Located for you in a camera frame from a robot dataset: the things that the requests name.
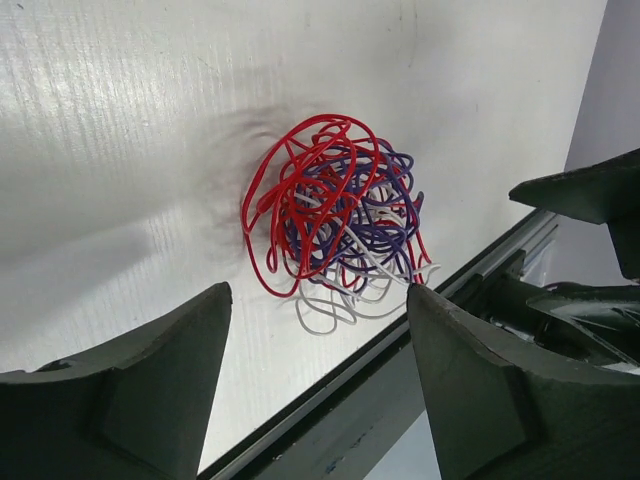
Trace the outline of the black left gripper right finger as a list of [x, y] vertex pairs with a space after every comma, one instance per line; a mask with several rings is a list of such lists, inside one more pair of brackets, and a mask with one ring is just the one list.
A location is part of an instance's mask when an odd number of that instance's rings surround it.
[[636, 479], [639, 378], [523, 341], [429, 288], [408, 289], [444, 479]]

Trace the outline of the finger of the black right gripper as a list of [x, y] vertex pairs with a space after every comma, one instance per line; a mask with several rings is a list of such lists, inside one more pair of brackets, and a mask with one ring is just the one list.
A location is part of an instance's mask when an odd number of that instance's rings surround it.
[[595, 225], [605, 224], [621, 274], [639, 276], [639, 151], [524, 181], [512, 201]]
[[639, 363], [639, 288], [570, 284], [526, 301], [544, 315], [555, 337], [599, 365]]

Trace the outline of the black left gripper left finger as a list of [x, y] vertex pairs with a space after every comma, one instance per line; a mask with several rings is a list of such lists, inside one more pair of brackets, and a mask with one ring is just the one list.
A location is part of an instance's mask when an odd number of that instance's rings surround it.
[[103, 344], [1, 376], [5, 479], [193, 479], [231, 321], [218, 283]]

